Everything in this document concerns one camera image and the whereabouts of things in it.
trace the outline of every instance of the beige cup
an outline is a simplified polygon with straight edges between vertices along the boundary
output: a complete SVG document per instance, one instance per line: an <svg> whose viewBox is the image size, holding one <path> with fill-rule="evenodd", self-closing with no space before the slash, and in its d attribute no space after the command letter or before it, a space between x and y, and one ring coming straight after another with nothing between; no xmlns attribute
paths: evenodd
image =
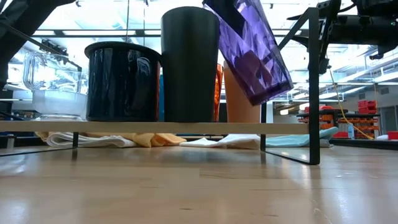
<svg viewBox="0 0 398 224"><path fill-rule="evenodd" d="M252 106L224 62L226 110L229 123L261 123L261 105Z"/></svg>

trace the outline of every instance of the wooden board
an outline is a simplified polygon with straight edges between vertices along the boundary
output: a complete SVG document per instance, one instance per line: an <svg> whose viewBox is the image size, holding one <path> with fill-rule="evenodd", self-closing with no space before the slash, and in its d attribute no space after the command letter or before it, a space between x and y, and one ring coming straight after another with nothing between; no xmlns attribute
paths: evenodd
<svg viewBox="0 0 398 224"><path fill-rule="evenodd" d="M308 134L307 124L0 121L0 131L192 134Z"/></svg>

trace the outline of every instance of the wooden floor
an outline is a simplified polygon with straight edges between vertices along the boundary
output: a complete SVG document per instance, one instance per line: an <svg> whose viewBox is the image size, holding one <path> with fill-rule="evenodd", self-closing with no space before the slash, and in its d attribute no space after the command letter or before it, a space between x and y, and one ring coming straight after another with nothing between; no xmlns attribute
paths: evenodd
<svg viewBox="0 0 398 224"><path fill-rule="evenodd" d="M322 149L320 166L182 147L71 157L0 157L0 223L398 223L397 151Z"/></svg>

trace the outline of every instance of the purple translucent pitcher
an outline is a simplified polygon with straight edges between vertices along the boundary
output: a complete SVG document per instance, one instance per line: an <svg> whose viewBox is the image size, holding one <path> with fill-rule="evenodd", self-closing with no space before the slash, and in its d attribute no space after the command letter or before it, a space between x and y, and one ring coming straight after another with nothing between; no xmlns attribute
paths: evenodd
<svg viewBox="0 0 398 224"><path fill-rule="evenodd" d="M219 48L252 105L293 88L259 0L204 0L220 19Z"/></svg>

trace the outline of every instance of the black cup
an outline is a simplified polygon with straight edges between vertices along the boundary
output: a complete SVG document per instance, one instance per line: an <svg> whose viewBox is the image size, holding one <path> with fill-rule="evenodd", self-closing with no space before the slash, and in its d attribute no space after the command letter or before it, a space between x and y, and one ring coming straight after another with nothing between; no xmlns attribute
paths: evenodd
<svg viewBox="0 0 398 224"><path fill-rule="evenodd" d="M90 59L88 121L157 121L160 54L125 42L98 42Z"/></svg>
<svg viewBox="0 0 398 224"><path fill-rule="evenodd" d="M213 13L199 7L163 15L165 121L213 121L219 24Z"/></svg>

